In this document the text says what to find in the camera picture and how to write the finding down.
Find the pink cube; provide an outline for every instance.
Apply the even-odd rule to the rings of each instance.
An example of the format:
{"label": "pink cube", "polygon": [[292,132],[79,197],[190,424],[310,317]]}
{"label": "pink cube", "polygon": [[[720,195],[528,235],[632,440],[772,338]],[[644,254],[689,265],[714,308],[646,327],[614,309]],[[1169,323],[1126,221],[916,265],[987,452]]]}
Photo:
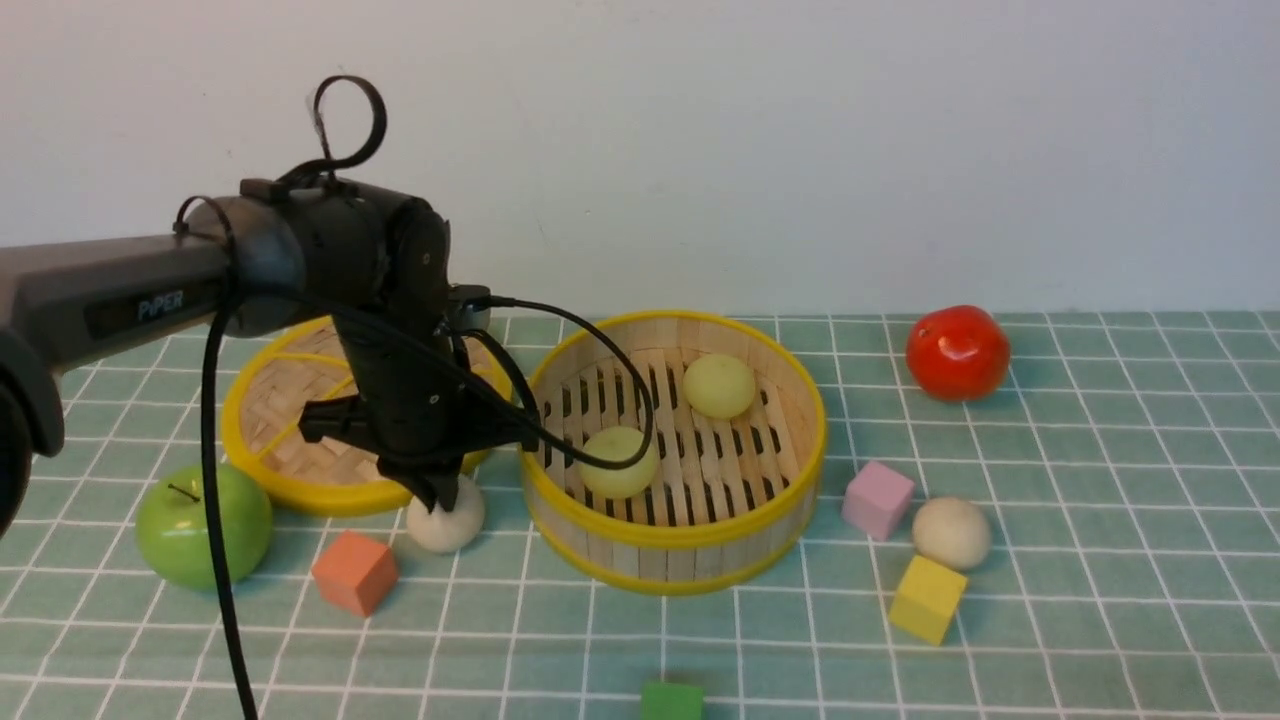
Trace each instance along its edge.
{"label": "pink cube", "polygon": [[914,492],[914,482],[873,460],[849,483],[840,514],[868,536],[886,541],[906,515]]}

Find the orange cube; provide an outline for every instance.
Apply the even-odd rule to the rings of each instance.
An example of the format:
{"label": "orange cube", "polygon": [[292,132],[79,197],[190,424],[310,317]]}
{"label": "orange cube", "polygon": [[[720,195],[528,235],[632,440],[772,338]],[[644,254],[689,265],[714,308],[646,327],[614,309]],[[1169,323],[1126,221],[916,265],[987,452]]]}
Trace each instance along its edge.
{"label": "orange cube", "polygon": [[320,597],[369,618],[399,580],[392,548],[360,533],[343,530],[311,568]]}

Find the green apple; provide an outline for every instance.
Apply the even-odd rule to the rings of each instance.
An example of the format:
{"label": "green apple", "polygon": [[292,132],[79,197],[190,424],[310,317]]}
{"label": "green apple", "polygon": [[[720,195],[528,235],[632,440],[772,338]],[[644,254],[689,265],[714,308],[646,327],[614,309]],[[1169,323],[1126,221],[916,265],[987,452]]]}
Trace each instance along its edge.
{"label": "green apple", "polygon": [[[218,468],[227,569],[237,583],[257,568],[271,544],[271,500],[243,471]],[[165,580],[212,591],[214,559],[205,521],[205,487],[200,465],[183,468],[147,488],[138,506],[134,539],[142,559]]]}

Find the green cube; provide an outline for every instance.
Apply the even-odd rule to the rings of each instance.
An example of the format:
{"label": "green cube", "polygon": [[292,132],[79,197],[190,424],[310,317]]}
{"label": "green cube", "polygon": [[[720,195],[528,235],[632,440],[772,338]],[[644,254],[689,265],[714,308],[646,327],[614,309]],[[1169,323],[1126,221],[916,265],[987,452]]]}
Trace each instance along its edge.
{"label": "green cube", "polygon": [[648,683],[640,696],[641,720],[703,720],[703,689],[675,683]]}

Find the red tomato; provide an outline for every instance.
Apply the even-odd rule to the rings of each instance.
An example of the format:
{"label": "red tomato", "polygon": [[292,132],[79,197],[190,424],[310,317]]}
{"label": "red tomato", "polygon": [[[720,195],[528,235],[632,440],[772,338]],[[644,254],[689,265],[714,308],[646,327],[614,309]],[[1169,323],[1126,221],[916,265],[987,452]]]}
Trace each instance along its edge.
{"label": "red tomato", "polygon": [[934,400],[983,398],[1009,373],[1009,337],[986,310],[955,305],[920,318],[906,341],[906,366]]}

